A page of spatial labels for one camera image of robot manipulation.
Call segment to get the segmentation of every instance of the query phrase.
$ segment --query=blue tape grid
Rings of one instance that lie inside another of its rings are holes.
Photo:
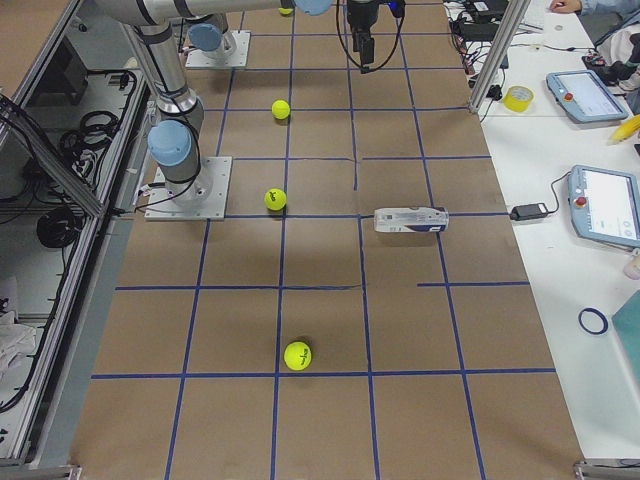
[[[411,5],[441,5],[437,2],[425,2],[425,3],[412,3]],[[242,21],[240,24],[240,28],[242,28],[242,24],[244,22],[245,15],[242,15]],[[291,103],[292,96],[292,85],[293,85],[293,59],[294,59],[294,49],[295,49],[295,37],[298,36],[333,36],[330,34],[299,34],[293,33],[295,32],[295,17],[293,18],[292,25],[292,33],[291,34],[253,34],[253,36],[282,36],[282,37],[290,37],[291,38],[291,55],[290,55],[290,65],[288,69],[250,69],[247,70],[264,70],[264,71],[272,71],[272,70],[282,70],[289,72],[289,103]],[[343,29],[345,36],[347,36],[346,29]],[[425,35],[425,34],[416,34],[416,33],[403,33],[403,36],[411,36],[411,35]],[[443,34],[427,34],[427,35],[449,35],[448,33]],[[460,68],[453,67],[408,67],[407,59],[404,49],[404,43],[402,38],[400,39],[400,44],[397,54],[401,54],[403,57],[404,66],[403,67],[388,67],[386,70],[396,70],[396,71],[404,71],[406,75],[407,85],[409,88],[409,95],[411,97],[412,104],[414,104],[414,96],[413,90],[411,86],[411,77],[410,71],[412,70],[459,70]],[[343,68],[336,69],[296,69],[296,71],[301,70],[338,70],[345,71]],[[355,131],[355,111],[356,109],[353,106],[353,94],[351,87],[351,74],[356,73],[357,69],[353,66],[347,64],[346,71],[348,73],[348,90],[349,90],[349,108],[348,109],[293,109],[292,111],[348,111],[351,115],[352,121],[352,141],[353,141],[353,158],[358,158],[357,155],[357,146],[356,146],[356,131]],[[207,109],[207,111],[222,111],[222,122],[220,127],[220,135],[218,138],[217,151],[218,155],[220,152],[224,128],[226,124],[227,114],[231,111],[259,111],[260,109],[230,109],[229,108],[229,99],[233,87],[235,72],[231,73],[229,87],[227,91],[225,106],[223,109]],[[420,161],[423,164],[424,172],[425,172],[425,180],[427,183],[427,191],[429,195],[429,201],[433,204],[433,191],[432,186],[429,180],[429,162],[430,160],[446,160],[448,158],[455,159],[489,159],[488,155],[457,155],[457,156],[429,156],[429,152],[424,148],[424,144],[422,141],[422,136],[420,134],[420,127],[418,121],[418,113],[422,111],[440,111],[440,110],[451,110],[451,109],[463,109],[462,107],[452,107],[452,108],[434,108],[434,109],[426,109],[426,108],[413,108],[408,109],[358,109],[358,111],[408,111],[413,113],[415,128],[417,132],[419,148],[420,148],[420,157],[394,157],[397,160],[415,160]],[[284,189],[286,191],[288,185],[288,167],[290,161],[296,160],[304,160],[303,158],[295,158],[289,156],[289,148],[290,148],[290,127],[287,125],[287,137],[286,137],[286,156],[285,156],[285,170],[284,170]],[[234,158],[234,161],[242,161],[242,160],[282,160],[282,158]],[[326,158],[325,160],[349,160],[343,158]],[[389,158],[378,158],[378,157],[364,157],[362,160],[366,161],[375,161],[375,160],[389,160]],[[358,188],[358,172],[357,172],[357,163],[354,162],[354,189]],[[507,215],[507,212],[451,212],[451,216],[504,216]],[[272,218],[269,215],[228,215],[228,218]],[[344,285],[344,286],[295,286],[295,285],[284,285],[284,256],[285,256],[285,239],[286,239],[286,221],[288,218],[352,218],[357,220],[358,222],[358,237],[359,237],[359,247],[360,247],[360,268],[361,268],[361,285]],[[442,266],[444,282],[425,282],[419,283],[417,286],[420,288],[430,288],[430,287],[444,287],[447,293],[447,299],[449,303],[449,310],[451,314],[452,327],[454,331],[454,337],[456,342],[458,361],[460,368],[458,369],[449,369],[449,370],[397,370],[397,371],[374,371],[372,368],[371,361],[371,341],[369,335],[369,318],[368,318],[368,302],[367,302],[367,287],[366,287],[366,272],[365,272],[365,251],[364,251],[364,234],[362,228],[362,220],[366,218],[371,218],[371,215],[290,215],[286,212],[281,217],[281,248],[280,248],[280,271],[279,271],[279,280],[278,285],[248,285],[248,286],[210,286],[210,285],[202,285],[202,272],[204,268],[204,260],[206,257],[206,249],[207,242],[209,238],[209,234],[211,228],[213,228],[211,222],[207,222],[204,240],[202,245],[202,251],[200,255],[200,263],[198,267],[198,275],[197,281],[195,285],[175,285],[175,286],[166,286],[166,285],[136,285],[136,286],[120,286],[117,287],[117,291],[158,291],[158,290],[185,290],[185,291],[193,291],[193,305],[192,312],[189,322],[189,329],[184,353],[183,367],[182,371],[179,373],[136,373],[136,374],[94,374],[92,375],[93,380],[118,380],[118,379],[177,379],[180,380],[180,385],[178,389],[178,396],[176,402],[176,409],[174,414],[173,426],[171,431],[171,440],[169,445],[169,452],[167,455],[167,464],[165,469],[165,480],[170,480],[171,478],[171,468],[173,464],[173,457],[175,451],[175,445],[178,436],[178,427],[180,423],[180,414],[183,404],[183,396],[184,396],[184,388],[187,379],[214,379],[214,378],[273,378],[274,379],[274,393],[273,393],[273,419],[272,419],[272,445],[271,445],[271,466],[270,466],[270,479],[275,480],[276,478],[276,452],[277,452],[277,426],[278,426],[278,401],[279,401],[279,380],[280,378],[286,377],[320,377],[320,378],[329,378],[329,377],[366,377],[369,385],[369,402],[370,402],[370,417],[371,417],[371,435],[372,435],[372,449],[373,449],[373,460],[374,460],[374,472],[377,480],[380,480],[380,461],[379,461],[379,452],[378,452],[378,444],[377,444],[377,428],[376,428],[376,412],[375,412],[375,378],[377,377],[388,377],[388,376],[434,376],[434,375],[457,375],[460,376],[463,382],[463,387],[465,391],[465,398],[467,403],[467,410],[469,416],[469,423],[471,427],[471,432],[473,435],[474,447],[478,462],[478,468],[480,472],[480,476],[482,480],[487,480],[484,461],[482,458],[482,450],[480,446],[479,435],[477,432],[477,426],[475,423],[475,416],[473,411],[473,404],[471,400],[471,393],[468,385],[468,377],[472,375],[486,375],[486,374],[500,374],[500,375],[509,375],[509,374],[541,374],[541,373],[555,373],[554,368],[494,368],[494,369],[467,369],[465,367],[464,362],[464,354],[462,351],[462,344],[460,341],[458,325],[456,320],[456,312],[453,304],[453,299],[451,295],[451,289],[455,287],[500,287],[500,286],[526,286],[529,285],[529,282],[450,282],[448,279],[447,267],[446,267],[446,259],[445,253],[442,246],[442,241],[439,234],[437,235],[437,243],[438,250],[440,256],[440,262]],[[285,290],[348,290],[348,289],[361,289],[362,290],[362,302],[363,302],[363,312],[364,312],[364,331],[365,331],[365,341],[366,341],[366,355],[367,355],[367,370],[366,371],[352,371],[352,372],[281,372],[280,371],[280,337],[282,330],[282,297],[283,292]],[[198,307],[198,299],[200,291],[202,290],[278,290],[278,306],[277,306],[277,334],[276,334],[276,345],[275,345],[275,365],[274,372],[204,372],[204,373],[189,373],[188,372],[188,364],[189,364],[189,354],[191,350],[191,341],[193,336],[193,331],[195,327],[195,318],[196,311]]]

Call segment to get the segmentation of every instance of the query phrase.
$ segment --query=power adapter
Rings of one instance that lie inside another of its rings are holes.
[[[530,203],[528,205],[516,205],[511,209],[509,218],[516,222],[545,218],[551,212],[544,203]]]

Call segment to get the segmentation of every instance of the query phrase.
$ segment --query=cable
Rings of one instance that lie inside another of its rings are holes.
[[[593,313],[596,317],[598,317],[598,319],[602,322],[602,328],[600,330],[591,330],[587,328],[587,326],[584,324],[584,320],[582,319],[582,316],[585,313]],[[607,330],[609,330],[609,321],[607,320],[607,317],[604,315],[604,313],[596,308],[587,307],[580,310],[580,313],[578,313],[578,323],[585,332],[590,333],[591,335],[602,335],[606,333]]]
[[[340,29],[340,11],[341,11],[340,0],[336,0],[336,32],[338,33],[338,40],[340,40],[340,45],[342,46],[342,50],[344,50],[344,53],[347,55],[347,58],[349,59],[349,61],[353,63],[356,67],[358,67],[361,73],[373,73],[384,68],[387,65],[387,63],[391,61],[393,54],[396,52],[396,49],[398,48],[398,43],[400,41],[400,33],[402,32],[402,25],[404,24],[405,11],[404,10],[402,11],[400,22],[397,24],[396,38],[395,38],[395,41],[393,42],[393,48],[391,49],[391,53],[389,53],[386,60],[382,62],[380,65],[378,65],[377,67],[367,67],[366,65],[362,65],[358,63],[349,53],[349,49],[344,43],[344,39],[342,38],[342,31]]]
[[[20,212],[16,213],[13,217],[9,218],[8,220],[3,220],[2,222],[0,222],[0,225],[6,225],[7,223],[13,222],[16,218],[19,218],[25,213],[27,213],[27,211],[29,210],[29,207],[31,207],[31,204],[33,203],[35,198],[36,198],[35,195],[33,195],[31,197],[31,200],[29,200],[29,202],[25,205],[25,207]]]
[[[559,209],[560,209],[560,201],[558,200],[558,194],[556,193],[555,188],[553,188],[553,186],[558,183],[560,180],[563,180],[565,178],[567,178],[567,176],[570,174],[571,172],[567,172],[565,173],[563,176],[561,176],[560,178],[556,178],[553,182],[551,182],[551,191],[553,192],[553,198],[556,200],[556,208],[554,208],[553,210],[549,210],[549,213],[556,213]]]
[[[138,35],[142,35],[142,30],[140,30],[140,27],[134,27],[134,30],[136,31],[136,33]],[[147,49],[147,53],[149,54],[149,57],[151,58],[151,61],[153,63],[154,68],[156,69],[156,72],[158,73],[158,78],[160,78],[160,82],[162,82],[162,87],[164,88],[165,92],[169,92],[169,85],[167,84],[166,79],[164,78],[164,75],[162,73],[162,70],[160,69],[160,65],[158,65],[158,61],[156,60],[155,56],[153,55],[153,51],[151,50],[151,47],[147,44],[145,44],[145,47]],[[198,129],[196,129],[191,122],[189,121],[189,118],[187,117],[186,112],[184,112],[181,108],[180,105],[178,104],[178,102],[176,101],[176,99],[172,96],[169,96],[167,94],[167,97],[173,102],[173,104],[176,106],[176,108],[178,109],[178,112],[180,112],[182,114],[182,119],[184,119],[184,121],[181,123],[183,125],[185,125],[192,133],[192,135],[195,138],[196,141],[196,154],[198,156],[198,171],[196,172],[195,175],[193,175],[193,177],[191,179],[189,179],[189,184],[187,185],[187,187],[182,190],[180,193],[173,195],[173,196],[168,196],[167,198],[163,199],[163,200],[159,200],[157,202],[152,202],[152,203],[147,203],[146,205],[140,205],[137,206],[133,209],[133,212],[138,212],[138,211],[145,211],[145,209],[147,207],[153,206],[153,205],[159,205],[161,203],[165,203],[168,202],[169,200],[173,200],[175,198],[178,198],[182,195],[184,195],[185,193],[187,193],[187,191],[189,191],[189,189],[193,186],[193,184],[196,181],[196,178],[198,177],[198,174],[200,173],[200,132],[198,132]]]
[[[544,47],[544,48],[548,48],[549,50],[556,50],[558,52],[593,52],[595,51],[591,47],[560,48],[560,47],[552,47],[551,45],[545,45],[544,43],[515,43],[510,46],[511,47]]]
[[[500,84],[500,92],[502,92],[502,88],[504,87],[504,82],[507,79],[507,75],[506,73],[504,73],[504,68],[500,69],[502,71],[502,83]],[[491,97],[491,101],[489,102],[489,105],[487,106],[487,110],[484,112],[484,115],[482,116],[482,118],[480,119],[480,123],[482,123],[484,121],[485,118],[487,118],[487,115],[489,114],[489,109],[491,108],[491,105],[493,105],[493,102],[496,101],[496,97],[492,96]]]

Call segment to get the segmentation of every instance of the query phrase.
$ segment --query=screen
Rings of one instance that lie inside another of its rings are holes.
[[[610,115],[620,113],[620,109],[588,73],[558,75],[567,92],[573,94],[573,101],[586,115]]]
[[[584,170],[584,179],[584,194],[589,201],[589,231],[637,240],[638,225],[631,180],[590,170]]]

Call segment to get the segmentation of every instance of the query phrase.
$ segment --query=white cloth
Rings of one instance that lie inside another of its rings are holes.
[[[36,348],[36,329],[14,322],[13,311],[0,317],[0,378]]]

